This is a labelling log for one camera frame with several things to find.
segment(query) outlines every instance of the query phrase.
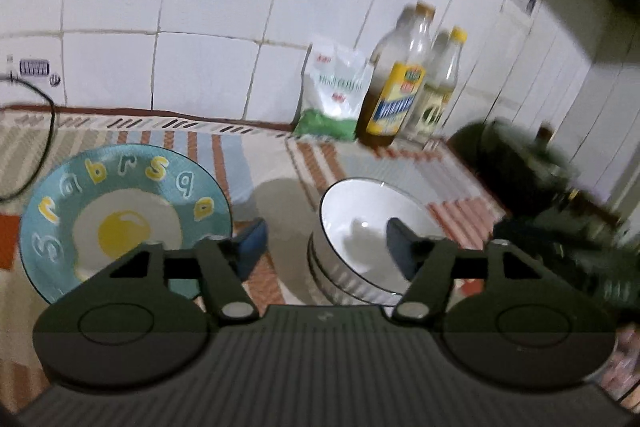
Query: yellow bottle cap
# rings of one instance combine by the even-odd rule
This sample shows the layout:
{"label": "yellow bottle cap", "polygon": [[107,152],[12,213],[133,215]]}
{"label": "yellow bottle cap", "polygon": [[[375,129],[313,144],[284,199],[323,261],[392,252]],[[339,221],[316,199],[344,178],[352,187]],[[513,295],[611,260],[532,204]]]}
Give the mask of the yellow bottle cap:
{"label": "yellow bottle cap", "polygon": [[433,20],[433,17],[436,15],[436,9],[432,5],[427,4],[425,2],[422,2],[422,1],[418,1],[415,4],[415,12],[418,15],[422,15],[424,17],[428,17],[431,20]]}
{"label": "yellow bottle cap", "polygon": [[459,26],[453,26],[451,35],[449,36],[450,39],[457,42],[462,42],[464,44],[466,42],[466,37],[467,34],[462,28],[460,28]]}

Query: glass bottle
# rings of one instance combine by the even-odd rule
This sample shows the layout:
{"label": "glass bottle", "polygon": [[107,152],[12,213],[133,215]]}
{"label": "glass bottle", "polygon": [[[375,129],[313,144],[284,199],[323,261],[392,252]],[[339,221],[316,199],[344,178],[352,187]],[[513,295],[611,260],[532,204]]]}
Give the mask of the glass bottle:
{"label": "glass bottle", "polygon": [[386,35],[371,55],[373,77],[356,126],[368,147],[386,147],[398,134],[424,79],[435,8],[417,3],[411,22]]}
{"label": "glass bottle", "polygon": [[460,55],[465,41],[466,32],[454,26],[444,51],[430,64],[414,107],[402,126],[400,134],[404,139],[425,145],[437,129],[458,83]]}

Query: white bowl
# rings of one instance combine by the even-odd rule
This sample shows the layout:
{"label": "white bowl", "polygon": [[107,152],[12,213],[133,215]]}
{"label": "white bowl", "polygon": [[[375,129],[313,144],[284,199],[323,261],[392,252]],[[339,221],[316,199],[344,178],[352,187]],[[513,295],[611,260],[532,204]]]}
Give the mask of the white bowl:
{"label": "white bowl", "polygon": [[318,264],[356,299],[394,306],[409,281],[386,248],[386,224],[398,217],[420,237],[442,231],[427,209],[395,187],[366,178],[337,182],[325,192],[313,233]]}
{"label": "white bowl", "polygon": [[311,274],[313,282],[322,293],[322,296],[327,301],[331,302],[331,304],[337,304],[340,306],[370,305],[370,303],[357,299],[353,295],[349,295],[347,292],[338,288],[338,286],[336,286],[331,279],[327,277],[316,259],[312,237],[309,238],[308,248],[306,249],[306,260],[309,265],[309,273]]}
{"label": "white bowl", "polygon": [[[338,288],[318,263],[316,251],[314,250],[313,237],[309,237],[308,247],[306,249],[306,261],[308,264],[308,285],[312,299],[319,306],[340,305],[340,306],[373,306],[372,303],[355,298],[344,290]],[[392,306],[384,306],[387,317],[390,317],[394,311]]]}

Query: decorative plate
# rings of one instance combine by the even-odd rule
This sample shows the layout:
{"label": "decorative plate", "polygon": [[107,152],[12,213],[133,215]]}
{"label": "decorative plate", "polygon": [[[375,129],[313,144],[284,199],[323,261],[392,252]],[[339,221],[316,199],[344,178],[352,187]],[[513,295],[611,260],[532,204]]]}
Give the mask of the decorative plate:
{"label": "decorative plate", "polygon": [[[55,302],[140,243],[191,248],[230,237],[229,204],[215,179],[176,152],[121,144],[83,152],[34,190],[20,225],[20,257],[34,288]],[[193,280],[171,280],[194,298]]]}

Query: white tiled wall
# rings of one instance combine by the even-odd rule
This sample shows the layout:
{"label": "white tiled wall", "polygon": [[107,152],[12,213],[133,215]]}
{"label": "white tiled wall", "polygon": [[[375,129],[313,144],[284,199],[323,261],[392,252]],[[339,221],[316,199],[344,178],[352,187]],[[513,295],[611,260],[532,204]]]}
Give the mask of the white tiled wall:
{"label": "white tiled wall", "polygon": [[[313,34],[369,54],[415,1],[0,0],[0,71],[10,54],[48,58],[63,83],[39,85],[68,105],[290,122]],[[434,34],[469,33],[447,134],[487,115],[559,125],[609,16],[607,0],[539,0],[529,27],[504,0],[425,1]]]}
{"label": "white tiled wall", "polygon": [[640,25],[615,13],[554,140],[607,200],[640,146]]}

